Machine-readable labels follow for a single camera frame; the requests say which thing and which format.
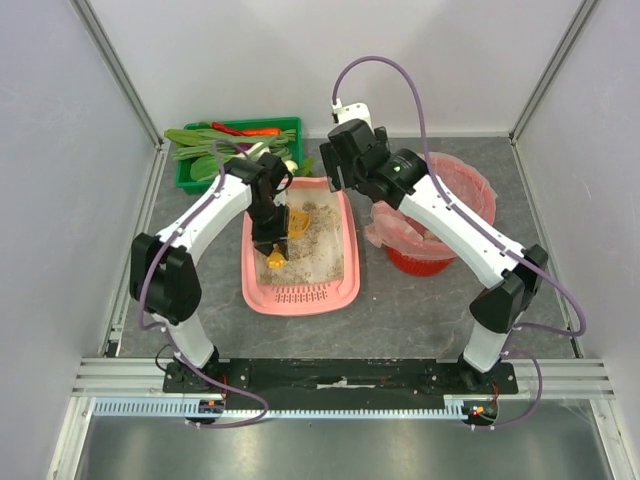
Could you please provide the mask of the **cat litter pellets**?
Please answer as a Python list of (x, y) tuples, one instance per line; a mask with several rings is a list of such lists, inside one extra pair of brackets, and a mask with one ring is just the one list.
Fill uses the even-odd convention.
[(256, 275), (261, 284), (299, 286), (341, 280), (344, 274), (342, 215), (335, 198), (312, 197), (311, 192), (288, 197), (295, 212), (310, 216), (310, 225), (301, 238), (288, 243), (289, 260), (282, 268), (267, 266), (267, 259), (255, 253)]

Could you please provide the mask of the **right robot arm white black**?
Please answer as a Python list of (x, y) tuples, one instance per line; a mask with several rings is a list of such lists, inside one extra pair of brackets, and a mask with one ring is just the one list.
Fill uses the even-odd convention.
[(416, 221), (476, 275), (484, 288), (469, 306), (475, 324), (458, 364), (469, 387), (488, 379), (538, 293), (547, 252), (500, 234), (445, 187), (425, 157), (391, 152), (383, 128), (349, 120), (329, 132), (320, 152), (332, 190), (354, 189)]

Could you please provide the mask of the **green leafy vegetables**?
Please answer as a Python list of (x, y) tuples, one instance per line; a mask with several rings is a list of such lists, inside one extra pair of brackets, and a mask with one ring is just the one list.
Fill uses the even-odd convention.
[[(227, 135), (213, 128), (168, 129), (164, 132), (165, 138), (176, 145), (173, 159), (179, 164), (188, 164), (190, 178), (197, 182), (213, 180), (219, 173), (221, 163), (236, 156), (242, 157), (258, 142), (267, 143), (270, 153), (284, 162), (294, 161), (292, 145), (295, 134), (295, 129), (284, 130), (279, 136), (241, 137)], [(310, 176), (315, 159), (304, 158), (297, 164), (295, 176)]]

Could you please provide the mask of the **aluminium frame rail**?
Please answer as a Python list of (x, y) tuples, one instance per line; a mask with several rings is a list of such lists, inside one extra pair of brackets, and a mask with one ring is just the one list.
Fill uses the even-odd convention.
[(143, 330), (134, 317), (122, 320), (124, 354), (86, 358), (73, 395), (184, 398), (214, 401), (217, 406), (280, 408), (436, 408), (445, 400), (505, 404), (510, 400), (609, 399), (613, 395), (604, 363), (579, 358), (567, 337), (554, 353), (533, 354), (524, 333), (510, 342), (502, 360), (514, 367), (518, 392), (489, 395), (428, 395), (422, 391), (337, 389), (298, 392), (286, 398), (280, 389), (262, 397), (224, 385), (206, 373), (225, 359), (437, 359), (458, 361), (470, 339), (469, 306), (480, 292), (479, 281), (461, 262), (442, 274), (418, 278), (400, 272), (364, 237), (370, 201), (345, 192), (357, 237), (360, 289), (347, 306), (306, 316), (266, 315), (245, 302), (241, 288), (244, 215), (238, 215), (200, 258), (197, 272), (203, 297), (197, 315), (218, 357), (192, 371), (175, 356), (166, 334)]

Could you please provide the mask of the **red chili pepper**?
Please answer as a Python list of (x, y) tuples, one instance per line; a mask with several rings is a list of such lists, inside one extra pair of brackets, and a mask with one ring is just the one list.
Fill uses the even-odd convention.
[(232, 127), (229, 127), (225, 124), (219, 123), (219, 122), (212, 122), (211, 123), (211, 127), (221, 133), (227, 134), (227, 135), (231, 135), (231, 136), (235, 136), (235, 137), (241, 137), (241, 136), (245, 136), (245, 133), (242, 130), (238, 130)]

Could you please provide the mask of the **red trash bin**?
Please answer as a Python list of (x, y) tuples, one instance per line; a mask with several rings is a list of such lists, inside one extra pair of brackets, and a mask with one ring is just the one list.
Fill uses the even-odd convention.
[(434, 276), (448, 268), (457, 258), (445, 247), (430, 247), (417, 253), (404, 254), (390, 246), (385, 247), (391, 263), (400, 271), (418, 277)]

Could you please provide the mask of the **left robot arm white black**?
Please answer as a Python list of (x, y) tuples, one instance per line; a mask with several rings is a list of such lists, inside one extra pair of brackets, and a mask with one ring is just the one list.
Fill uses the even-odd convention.
[(284, 265), (290, 223), (285, 196), (292, 180), (276, 155), (266, 152), (257, 161), (236, 156), (178, 220), (155, 235), (134, 238), (129, 289), (138, 302), (140, 327), (162, 328), (182, 363), (202, 370), (217, 357), (197, 315), (201, 256), (227, 224), (245, 212), (254, 250), (278, 267)]

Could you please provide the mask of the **pink litter box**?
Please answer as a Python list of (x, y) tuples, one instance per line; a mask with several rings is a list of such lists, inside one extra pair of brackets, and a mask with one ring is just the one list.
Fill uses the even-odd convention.
[(286, 205), (289, 196), (302, 196), (304, 192), (308, 191), (314, 198), (335, 198), (339, 203), (344, 247), (343, 278), (326, 283), (299, 286), (261, 284), (256, 275), (254, 255), (258, 251), (254, 249), (252, 243), (252, 221), (248, 215), (245, 215), (241, 253), (242, 292), (245, 302), (258, 313), (279, 316), (306, 316), (325, 313), (349, 305), (359, 292), (359, 252), (354, 218), (348, 197), (342, 191), (332, 193), (329, 190), (328, 179), (325, 177), (296, 177), (286, 190)]

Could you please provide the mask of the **yellow litter scoop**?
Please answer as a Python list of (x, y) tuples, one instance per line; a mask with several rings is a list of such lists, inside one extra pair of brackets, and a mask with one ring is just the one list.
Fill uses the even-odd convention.
[[(308, 213), (298, 210), (291, 210), (288, 224), (288, 239), (299, 239), (304, 236), (309, 228), (311, 217)], [(266, 265), (269, 269), (276, 270), (284, 267), (287, 263), (285, 255), (279, 246), (275, 246), (273, 251), (267, 256)]]

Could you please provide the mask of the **clumped litter lump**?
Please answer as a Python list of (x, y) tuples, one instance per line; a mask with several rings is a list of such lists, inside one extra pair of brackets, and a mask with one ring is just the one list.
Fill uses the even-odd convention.
[(428, 229), (422, 233), (422, 240), (426, 243), (441, 243), (442, 240)]

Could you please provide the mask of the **white radish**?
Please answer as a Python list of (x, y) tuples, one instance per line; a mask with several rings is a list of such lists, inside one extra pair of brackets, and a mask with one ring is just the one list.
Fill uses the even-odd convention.
[(255, 143), (247, 152), (246, 155), (252, 160), (257, 161), (264, 153), (269, 153), (270, 147), (265, 142)]

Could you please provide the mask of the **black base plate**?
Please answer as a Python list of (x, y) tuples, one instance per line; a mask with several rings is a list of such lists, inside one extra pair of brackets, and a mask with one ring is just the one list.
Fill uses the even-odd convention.
[(428, 395), (516, 394), (514, 367), (498, 362), (477, 373), (461, 361), (437, 359), (222, 359), (206, 370), (216, 381), (262, 397), (316, 390), (417, 390)]

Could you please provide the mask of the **orange carrot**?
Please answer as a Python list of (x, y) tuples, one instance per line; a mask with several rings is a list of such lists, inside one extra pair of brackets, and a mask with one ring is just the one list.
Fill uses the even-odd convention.
[(282, 131), (275, 127), (245, 129), (242, 131), (243, 136), (279, 136), (281, 133)]

